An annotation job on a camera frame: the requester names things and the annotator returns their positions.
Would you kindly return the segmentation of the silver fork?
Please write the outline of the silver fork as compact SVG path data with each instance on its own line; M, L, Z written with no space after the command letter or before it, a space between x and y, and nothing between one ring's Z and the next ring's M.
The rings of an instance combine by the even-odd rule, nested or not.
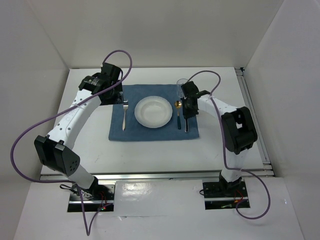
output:
M122 130L125 131L126 129L126 115L127 110L129 108L129 101L127 99L123 100L123 121L122 121Z

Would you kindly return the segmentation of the clear plastic cup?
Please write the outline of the clear plastic cup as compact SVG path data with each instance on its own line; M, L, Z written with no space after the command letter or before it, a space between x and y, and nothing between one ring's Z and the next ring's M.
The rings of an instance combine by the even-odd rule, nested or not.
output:
M176 93L179 98L184 97L184 92L182 90L182 85L184 85L188 80L186 78L181 78L176 82Z

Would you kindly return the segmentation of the gold spoon teal handle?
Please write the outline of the gold spoon teal handle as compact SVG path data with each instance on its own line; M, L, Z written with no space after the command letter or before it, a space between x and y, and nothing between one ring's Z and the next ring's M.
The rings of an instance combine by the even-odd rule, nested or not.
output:
M181 117L180 117L180 108L182 107L182 102L177 100L174 103L174 106L175 106L176 112L177 112L177 128L179 130L181 130L182 129L182 125L181 125Z

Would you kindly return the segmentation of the blue cloth placemat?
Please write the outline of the blue cloth placemat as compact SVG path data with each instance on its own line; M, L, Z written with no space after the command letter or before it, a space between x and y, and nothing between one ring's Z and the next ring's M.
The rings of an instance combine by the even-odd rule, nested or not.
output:
M178 129L177 111L174 106L178 99L175 84L134 84L123 85L124 98L128 100L126 111L126 127L122 130L124 109L116 104L112 108L112 117L108 139L113 142L150 142L150 141L182 141L194 140L200 137L197 118L188 120L189 131L185 132L185 121L181 120ZM137 103L143 98L158 96L166 99L173 110L169 122L158 128L148 128L141 125L134 114Z

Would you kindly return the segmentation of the white ceramic plate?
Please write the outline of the white ceramic plate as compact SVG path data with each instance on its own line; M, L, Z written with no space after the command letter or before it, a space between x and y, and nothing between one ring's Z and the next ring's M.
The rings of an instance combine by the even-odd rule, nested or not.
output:
M165 126L172 118L173 108L163 97L148 96L140 100L134 109L138 123L150 129Z

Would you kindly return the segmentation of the silver knife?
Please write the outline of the silver knife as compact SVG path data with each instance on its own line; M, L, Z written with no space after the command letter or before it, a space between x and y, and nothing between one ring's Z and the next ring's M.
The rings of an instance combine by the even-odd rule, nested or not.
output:
M185 132L188 133L189 132L189 119L185 118Z

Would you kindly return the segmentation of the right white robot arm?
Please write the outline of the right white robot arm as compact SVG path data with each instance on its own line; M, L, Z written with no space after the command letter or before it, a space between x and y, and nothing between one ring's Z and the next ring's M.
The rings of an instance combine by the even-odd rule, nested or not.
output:
M235 107L210 96L206 90L200 91L193 81L184 83L181 90L186 131L189 118L198 115L199 110L216 118L222 127L224 167L219 174L218 190L223 196L230 196L240 185L246 157L258 139L251 112L246 106Z

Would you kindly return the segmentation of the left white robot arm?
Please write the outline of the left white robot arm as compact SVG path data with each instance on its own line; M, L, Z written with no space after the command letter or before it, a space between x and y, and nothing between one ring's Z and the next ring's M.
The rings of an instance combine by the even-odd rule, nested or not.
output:
M64 114L58 124L46 135L37 136L34 145L42 165L59 172L76 183L88 200L109 199L110 190L98 183L98 179L80 164L80 157L73 152L75 141L83 126L96 108L123 102L122 85L96 96L118 82L123 72L95 73L80 83L72 103L73 110Z

